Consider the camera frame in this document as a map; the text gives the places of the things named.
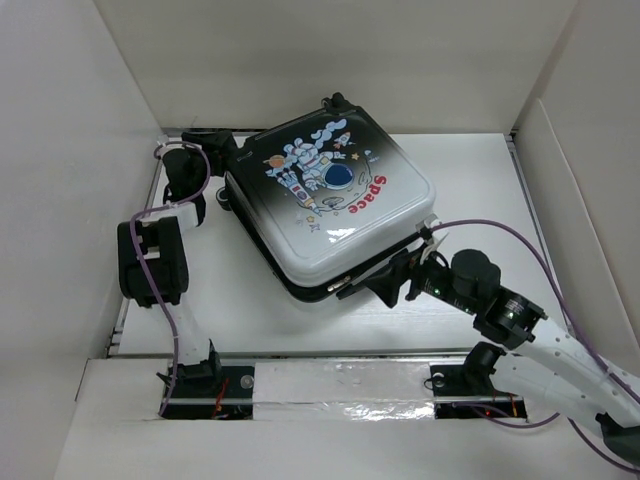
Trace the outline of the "aluminium rail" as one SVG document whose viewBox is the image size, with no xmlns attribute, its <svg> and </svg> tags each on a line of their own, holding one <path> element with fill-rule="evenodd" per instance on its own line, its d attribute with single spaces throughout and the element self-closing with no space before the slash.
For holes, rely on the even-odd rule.
<svg viewBox="0 0 640 480">
<path fill-rule="evenodd" d="M 267 352 L 267 353 L 219 353 L 223 361 L 231 360 L 285 360 L 312 358 L 411 358 L 411 357 L 464 357 L 469 349 L 430 349 L 426 351 L 336 351 L 336 352 Z"/>
</svg>

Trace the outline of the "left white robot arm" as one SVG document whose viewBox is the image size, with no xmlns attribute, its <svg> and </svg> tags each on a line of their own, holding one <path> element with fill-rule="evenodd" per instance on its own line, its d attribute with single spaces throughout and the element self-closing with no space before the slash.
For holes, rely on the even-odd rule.
<svg viewBox="0 0 640 480">
<path fill-rule="evenodd" d="M 172 362 L 168 373 L 158 375 L 169 396 L 215 396 L 224 385 L 219 355 L 187 302 L 190 277 L 183 234 L 203 224 L 204 191 L 211 178 L 224 175 L 236 149 L 228 130 L 184 132 L 159 145 L 154 156 L 167 180 L 162 203 L 117 227 L 122 295 L 169 328 Z"/>
</svg>

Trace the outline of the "small space-print suitcase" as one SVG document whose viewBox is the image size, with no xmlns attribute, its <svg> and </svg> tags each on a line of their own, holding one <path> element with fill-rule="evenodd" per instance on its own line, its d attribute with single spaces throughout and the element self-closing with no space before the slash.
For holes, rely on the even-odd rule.
<svg viewBox="0 0 640 480">
<path fill-rule="evenodd" d="M 247 138 L 226 162 L 232 211 L 286 291 L 320 302 L 418 238 L 436 189 L 362 107 L 320 109 Z"/>
</svg>

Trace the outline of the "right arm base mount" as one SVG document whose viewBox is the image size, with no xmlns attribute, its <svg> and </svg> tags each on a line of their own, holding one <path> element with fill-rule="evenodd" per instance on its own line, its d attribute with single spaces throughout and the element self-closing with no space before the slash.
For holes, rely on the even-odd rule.
<svg viewBox="0 0 640 480">
<path fill-rule="evenodd" d="M 431 364 L 423 386 L 433 394 L 437 419 L 528 418 L 522 398 L 470 380 L 462 364 Z"/>
</svg>

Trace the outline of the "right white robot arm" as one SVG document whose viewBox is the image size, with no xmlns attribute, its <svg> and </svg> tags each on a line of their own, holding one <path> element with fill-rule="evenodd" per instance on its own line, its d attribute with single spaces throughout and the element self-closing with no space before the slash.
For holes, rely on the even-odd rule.
<svg viewBox="0 0 640 480">
<path fill-rule="evenodd" d="M 357 285 L 346 298 L 367 289 L 387 307 L 428 294 L 468 315 L 482 336 L 467 355 L 462 381 L 474 393 L 489 389 L 538 402 L 598 436 L 615 455 L 639 463 L 638 377 L 606 361 L 597 362 L 575 337 L 544 310 L 501 284 L 499 267 L 482 252 L 462 250 L 445 263 L 437 251 L 400 251 Z"/>
</svg>

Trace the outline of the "silver foil tape strip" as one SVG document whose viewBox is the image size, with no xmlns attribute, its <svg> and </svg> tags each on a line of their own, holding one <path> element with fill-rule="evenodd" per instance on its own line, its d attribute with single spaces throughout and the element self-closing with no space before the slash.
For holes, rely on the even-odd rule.
<svg viewBox="0 0 640 480">
<path fill-rule="evenodd" d="M 258 421 L 422 421 L 435 418 L 429 364 L 406 359 L 313 359 L 255 366 Z"/>
</svg>

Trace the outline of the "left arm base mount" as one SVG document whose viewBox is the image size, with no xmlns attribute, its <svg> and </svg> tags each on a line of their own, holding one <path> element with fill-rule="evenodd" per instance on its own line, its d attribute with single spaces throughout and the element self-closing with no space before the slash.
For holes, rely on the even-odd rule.
<svg viewBox="0 0 640 480">
<path fill-rule="evenodd" d="M 179 380 L 161 417 L 167 420 L 251 420 L 255 366 L 222 365 L 214 386 L 194 386 Z"/>
</svg>

